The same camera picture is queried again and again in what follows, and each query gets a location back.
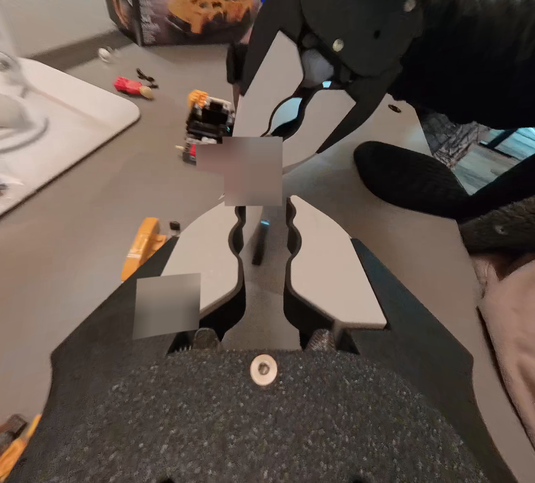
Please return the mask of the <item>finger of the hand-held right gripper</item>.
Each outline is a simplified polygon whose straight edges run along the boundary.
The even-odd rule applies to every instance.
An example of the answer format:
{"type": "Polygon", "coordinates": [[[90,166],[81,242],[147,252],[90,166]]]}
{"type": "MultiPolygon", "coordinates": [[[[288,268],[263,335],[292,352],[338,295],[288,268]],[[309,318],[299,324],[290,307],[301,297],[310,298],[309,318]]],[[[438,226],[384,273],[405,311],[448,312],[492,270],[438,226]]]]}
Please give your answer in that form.
{"type": "Polygon", "coordinates": [[[297,45],[277,32],[245,95],[237,105],[233,137],[262,137],[270,131],[278,106],[303,79],[297,45]]]}
{"type": "Polygon", "coordinates": [[[270,135],[297,120],[297,130],[283,141],[283,174],[311,159],[354,107],[344,90],[320,89],[305,103],[297,97],[281,103],[271,119],[270,135]]]}

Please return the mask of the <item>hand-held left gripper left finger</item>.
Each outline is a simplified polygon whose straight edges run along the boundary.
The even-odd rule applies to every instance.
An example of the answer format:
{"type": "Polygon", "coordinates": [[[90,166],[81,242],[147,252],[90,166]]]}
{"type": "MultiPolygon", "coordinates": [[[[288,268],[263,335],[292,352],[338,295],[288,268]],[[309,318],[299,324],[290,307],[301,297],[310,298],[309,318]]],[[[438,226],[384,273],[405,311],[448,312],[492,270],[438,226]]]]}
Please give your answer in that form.
{"type": "Polygon", "coordinates": [[[177,239],[162,275],[200,274],[200,328],[220,341],[243,318],[245,302],[244,206],[219,204],[193,221],[177,239]]]}

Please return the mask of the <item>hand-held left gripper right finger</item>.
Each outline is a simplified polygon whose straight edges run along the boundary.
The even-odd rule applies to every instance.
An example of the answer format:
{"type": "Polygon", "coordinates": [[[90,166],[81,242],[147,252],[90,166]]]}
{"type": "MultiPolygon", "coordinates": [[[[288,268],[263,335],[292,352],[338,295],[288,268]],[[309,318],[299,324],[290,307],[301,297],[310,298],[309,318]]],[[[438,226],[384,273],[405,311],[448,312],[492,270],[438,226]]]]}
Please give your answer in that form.
{"type": "Polygon", "coordinates": [[[387,319],[349,233],[302,198],[287,199],[284,315],[301,335],[382,330],[387,319]]]}

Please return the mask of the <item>long black lego piece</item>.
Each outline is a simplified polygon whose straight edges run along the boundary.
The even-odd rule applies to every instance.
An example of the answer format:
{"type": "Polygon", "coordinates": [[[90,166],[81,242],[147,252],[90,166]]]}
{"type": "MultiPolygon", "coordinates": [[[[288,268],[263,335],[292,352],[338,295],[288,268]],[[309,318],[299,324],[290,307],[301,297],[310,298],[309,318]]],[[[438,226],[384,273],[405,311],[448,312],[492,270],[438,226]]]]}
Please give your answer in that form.
{"type": "Polygon", "coordinates": [[[251,259],[251,263],[254,266],[260,266],[263,263],[269,229],[270,221],[261,219],[257,228],[256,241],[251,259]]]}

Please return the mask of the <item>partly built lego car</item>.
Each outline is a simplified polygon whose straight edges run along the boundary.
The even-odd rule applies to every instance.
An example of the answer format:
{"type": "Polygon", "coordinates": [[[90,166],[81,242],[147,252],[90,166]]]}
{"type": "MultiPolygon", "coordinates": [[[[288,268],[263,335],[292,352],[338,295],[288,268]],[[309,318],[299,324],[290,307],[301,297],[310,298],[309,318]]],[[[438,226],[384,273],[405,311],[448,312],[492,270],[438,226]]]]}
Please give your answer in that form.
{"type": "Polygon", "coordinates": [[[190,92],[184,145],[180,148],[183,161],[195,165],[197,145],[221,144],[224,137],[233,135],[234,123],[235,108],[231,102],[200,90],[190,92]]]}

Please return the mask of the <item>person's right forearm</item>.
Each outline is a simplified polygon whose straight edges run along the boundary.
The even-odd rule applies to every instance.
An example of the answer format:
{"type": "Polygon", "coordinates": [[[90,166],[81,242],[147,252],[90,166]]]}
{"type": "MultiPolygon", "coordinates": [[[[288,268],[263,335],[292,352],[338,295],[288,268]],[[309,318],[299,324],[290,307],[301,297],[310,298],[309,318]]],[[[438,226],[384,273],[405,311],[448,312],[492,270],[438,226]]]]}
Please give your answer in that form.
{"type": "Polygon", "coordinates": [[[424,29],[389,88],[459,124],[534,127],[534,0],[423,0],[424,29]]]}

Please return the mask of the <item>orange lego body piece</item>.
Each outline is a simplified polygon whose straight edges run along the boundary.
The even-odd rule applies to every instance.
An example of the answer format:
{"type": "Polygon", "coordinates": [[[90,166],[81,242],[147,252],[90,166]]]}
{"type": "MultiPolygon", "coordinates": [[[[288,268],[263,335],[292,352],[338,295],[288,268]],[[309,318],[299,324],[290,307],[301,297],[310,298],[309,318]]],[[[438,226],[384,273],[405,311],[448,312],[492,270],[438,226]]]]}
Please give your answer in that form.
{"type": "Polygon", "coordinates": [[[121,282],[130,278],[151,256],[153,256],[168,238],[161,232],[157,218],[145,218],[139,226],[130,246],[122,268],[121,282]]]}

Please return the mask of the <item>red lego minifigure torso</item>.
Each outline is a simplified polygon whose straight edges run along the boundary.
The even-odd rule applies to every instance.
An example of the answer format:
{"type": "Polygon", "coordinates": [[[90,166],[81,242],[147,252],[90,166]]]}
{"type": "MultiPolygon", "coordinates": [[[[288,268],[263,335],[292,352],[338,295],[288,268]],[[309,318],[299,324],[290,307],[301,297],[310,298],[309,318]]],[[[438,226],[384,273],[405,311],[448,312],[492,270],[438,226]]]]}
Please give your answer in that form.
{"type": "Polygon", "coordinates": [[[124,93],[129,96],[144,98],[147,100],[154,99],[152,88],[140,81],[125,77],[117,77],[113,83],[113,87],[117,92],[124,93]]]}

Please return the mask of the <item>orange lego assembly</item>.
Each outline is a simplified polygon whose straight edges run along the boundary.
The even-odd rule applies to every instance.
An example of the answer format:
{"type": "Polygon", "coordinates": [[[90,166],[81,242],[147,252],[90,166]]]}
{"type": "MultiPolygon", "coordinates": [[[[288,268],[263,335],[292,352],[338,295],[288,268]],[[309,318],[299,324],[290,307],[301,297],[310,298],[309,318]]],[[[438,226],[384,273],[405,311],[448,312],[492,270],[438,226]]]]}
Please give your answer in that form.
{"type": "Polygon", "coordinates": [[[23,430],[21,434],[11,441],[3,453],[1,453],[1,482],[6,480],[11,470],[22,456],[25,448],[34,435],[41,418],[42,414],[37,414],[26,430],[23,430]]]}

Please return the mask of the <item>black mesh office chair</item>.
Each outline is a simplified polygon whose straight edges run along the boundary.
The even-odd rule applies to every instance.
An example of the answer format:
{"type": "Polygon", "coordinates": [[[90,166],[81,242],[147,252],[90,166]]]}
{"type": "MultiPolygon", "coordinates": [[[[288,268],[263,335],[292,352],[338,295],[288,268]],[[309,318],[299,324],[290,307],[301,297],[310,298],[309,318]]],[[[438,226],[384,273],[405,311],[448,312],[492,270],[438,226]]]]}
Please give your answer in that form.
{"type": "Polygon", "coordinates": [[[456,221],[470,254],[534,253],[534,156],[473,194],[445,164],[419,152],[367,141],[353,159],[364,186],[377,198],[456,221]]]}

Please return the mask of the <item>white book stand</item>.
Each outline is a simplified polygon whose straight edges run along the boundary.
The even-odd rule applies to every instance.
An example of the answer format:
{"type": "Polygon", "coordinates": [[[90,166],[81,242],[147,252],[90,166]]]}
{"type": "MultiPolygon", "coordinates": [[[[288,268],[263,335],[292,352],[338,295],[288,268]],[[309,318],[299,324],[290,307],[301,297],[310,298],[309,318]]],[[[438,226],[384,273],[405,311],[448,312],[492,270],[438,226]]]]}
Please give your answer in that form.
{"type": "Polygon", "coordinates": [[[1,68],[1,94],[26,98],[49,118],[35,143],[1,154],[1,174],[25,184],[14,198],[1,198],[1,215],[30,198],[140,118],[131,101],[31,59],[1,68]]]}

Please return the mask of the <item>person's pink clothing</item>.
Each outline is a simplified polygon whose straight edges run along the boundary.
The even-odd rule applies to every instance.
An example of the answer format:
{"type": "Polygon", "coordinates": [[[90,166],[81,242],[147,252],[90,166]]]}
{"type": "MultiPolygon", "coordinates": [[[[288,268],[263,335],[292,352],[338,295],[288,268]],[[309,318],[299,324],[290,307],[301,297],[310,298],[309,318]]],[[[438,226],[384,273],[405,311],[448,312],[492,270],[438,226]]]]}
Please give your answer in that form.
{"type": "Polygon", "coordinates": [[[501,378],[517,411],[534,419],[534,255],[512,263],[499,255],[472,257],[483,317],[501,378]]]}

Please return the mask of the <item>clear bag of small parts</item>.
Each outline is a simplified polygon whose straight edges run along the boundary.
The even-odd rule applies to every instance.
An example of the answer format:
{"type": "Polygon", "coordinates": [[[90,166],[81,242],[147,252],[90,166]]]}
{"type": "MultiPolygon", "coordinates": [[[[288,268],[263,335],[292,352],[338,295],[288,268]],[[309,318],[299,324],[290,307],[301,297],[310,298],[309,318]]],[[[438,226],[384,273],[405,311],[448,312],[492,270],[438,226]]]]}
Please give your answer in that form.
{"type": "Polygon", "coordinates": [[[25,184],[17,177],[1,174],[1,198],[14,198],[24,189],[25,184]]]}

